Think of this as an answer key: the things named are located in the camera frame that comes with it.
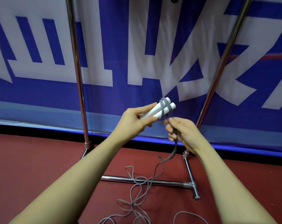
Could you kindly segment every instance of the forearm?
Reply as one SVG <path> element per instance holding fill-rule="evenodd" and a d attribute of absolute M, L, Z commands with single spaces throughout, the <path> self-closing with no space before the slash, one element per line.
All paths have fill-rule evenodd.
<path fill-rule="evenodd" d="M 272 224 L 271 215 L 223 162 L 211 145 L 198 152 L 223 224 Z"/>
<path fill-rule="evenodd" d="M 76 223 L 121 146 L 112 135 L 108 137 L 42 192 L 12 224 Z"/>

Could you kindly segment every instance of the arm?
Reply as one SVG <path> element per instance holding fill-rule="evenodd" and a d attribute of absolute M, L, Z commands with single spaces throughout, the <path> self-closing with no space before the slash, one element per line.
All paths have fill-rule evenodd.
<path fill-rule="evenodd" d="M 126 110 L 106 140 L 42 192 L 11 224 L 76 223 L 115 154 L 157 120 L 138 119 L 155 105 Z"/>
<path fill-rule="evenodd" d="M 170 118 L 170 123 L 180 132 L 177 135 L 173 134 L 168 124 L 166 129 L 169 132 L 169 139 L 173 141 L 178 138 L 201 161 L 223 224 L 276 224 L 192 121 L 175 117 Z"/>

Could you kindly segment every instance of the metal rack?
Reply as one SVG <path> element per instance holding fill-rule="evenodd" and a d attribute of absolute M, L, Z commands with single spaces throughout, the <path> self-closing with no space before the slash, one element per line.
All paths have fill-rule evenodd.
<path fill-rule="evenodd" d="M 81 66 L 80 66 L 80 58 L 79 58 L 79 49 L 78 49 L 78 41 L 77 41 L 77 33 L 76 33 L 76 21 L 75 21 L 75 11 L 74 11 L 74 2 L 73 0 L 65 0 L 66 1 L 66 7 L 68 12 L 68 22 L 69 22 L 69 28 L 70 28 L 70 34 L 71 34 L 71 41 L 72 41 L 72 49 L 73 49 L 73 56 L 74 56 L 74 63 L 75 63 L 75 71 L 76 71 L 76 79 L 77 79 L 77 85 L 78 85 L 78 91 L 79 91 L 79 99 L 80 99 L 80 108 L 81 108 L 81 115 L 82 115 L 82 122 L 83 122 L 83 132 L 84 132 L 84 138 L 85 138 L 85 151 L 81 158 L 83 158 L 85 155 L 87 155 L 93 148 L 90 145 L 90 141 L 88 138 L 88 126 L 87 126 L 87 119 L 86 119 L 86 109 L 85 109 L 85 102 L 84 102 L 84 93 L 83 93 L 83 82 L 82 82 L 82 73 L 81 73 Z M 232 29 L 232 32 L 230 33 L 230 37 L 227 42 L 227 46 L 224 50 L 224 53 L 220 59 L 220 63 L 218 65 L 216 74 L 214 76 L 213 82 L 210 86 L 209 92 L 207 93 L 206 100 L 204 102 L 203 108 L 200 112 L 199 119 L 196 123 L 196 126 L 200 128 L 204 116 L 206 114 L 206 111 L 208 109 L 208 106 L 210 104 L 211 98 L 217 88 L 217 85 L 220 81 L 221 75 L 224 71 L 225 65 L 227 63 L 227 60 L 230 56 L 232 47 L 235 43 L 235 40 L 237 38 L 237 35 L 240 31 L 240 28 L 243 24 L 244 18 L 247 14 L 247 11 L 251 5 L 252 0 L 245 0 L 242 10 L 240 14 L 238 15 L 236 22 L 234 24 L 234 27 Z M 189 188 L 193 189 L 194 191 L 194 199 L 199 200 L 200 196 L 198 193 L 198 189 L 194 180 L 194 177 L 192 175 L 191 168 L 188 163 L 188 155 L 189 151 L 186 150 L 183 153 L 183 161 L 186 165 L 186 169 L 189 175 L 189 182 L 172 182 L 172 181 L 162 181 L 162 180 L 154 180 L 152 182 L 152 185 L 157 186 L 168 186 L 168 187 L 179 187 L 179 188 Z M 128 177 L 119 177 L 119 176 L 109 176 L 109 175 L 103 175 L 101 178 L 102 181 L 112 181 L 112 182 L 125 182 L 125 183 L 134 183 L 131 178 Z"/>

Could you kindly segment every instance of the red rubber floor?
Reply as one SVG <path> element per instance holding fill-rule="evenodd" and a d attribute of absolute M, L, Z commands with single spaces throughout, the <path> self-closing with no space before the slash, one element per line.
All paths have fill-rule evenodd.
<path fill-rule="evenodd" d="M 0 224 L 7 224 L 53 181 L 75 164 L 84 150 L 83 143 L 0 134 Z M 169 154 L 122 148 L 106 174 L 128 176 L 124 167 L 135 166 L 135 173 L 151 177 L 158 156 Z M 282 224 L 282 166 L 226 160 L 226 164 L 248 190 Z M 142 208 L 152 223 L 173 223 L 178 211 L 201 215 L 209 224 L 220 223 L 217 208 L 202 165 L 196 157 L 189 160 L 201 199 L 193 200 L 192 190 L 153 186 Z M 166 163 L 158 179 L 188 181 L 180 155 Z M 132 184 L 100 182 L 80 222 L 98 223 L 112 214 L 124 214 L 116 204 L 129 200 Z M 132 223 L 135 216 L 116 218 L 117 223 Z M 199 218 L 181 214 L 176 223 L 204 223 Z"/>

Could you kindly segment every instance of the hand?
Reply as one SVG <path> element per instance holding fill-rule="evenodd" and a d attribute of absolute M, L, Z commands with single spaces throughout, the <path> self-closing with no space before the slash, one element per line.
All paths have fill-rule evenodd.
<path fill-rule="evenodd" d="M 125 144 L 144 131 L 146 126 L 151 127 L 151 124 L 158 120 L 157 117 L 147 117 L 145 119 L 139 119 L 139 117 L 152 109 L 156 104 L 155 102 L 144 107 L 128 108 L 123 113 L 111 135 L 116 136 L 117 140 Z"/>
<path fill-rule="evenodd" d="M 195 155 L 198 154 L 198 150 L 206 144 L 209 144 L 191 120 L 178 117 L 173 117 L 169 120 L 171 125 L 178 130 L 177 134 L 175 134 L 168 120 L 166 119 L 163 122 L 163 124 L 167 124 L 166 130 L 168 131 L 170 141 L 178 139 L 191 153 Z"/>

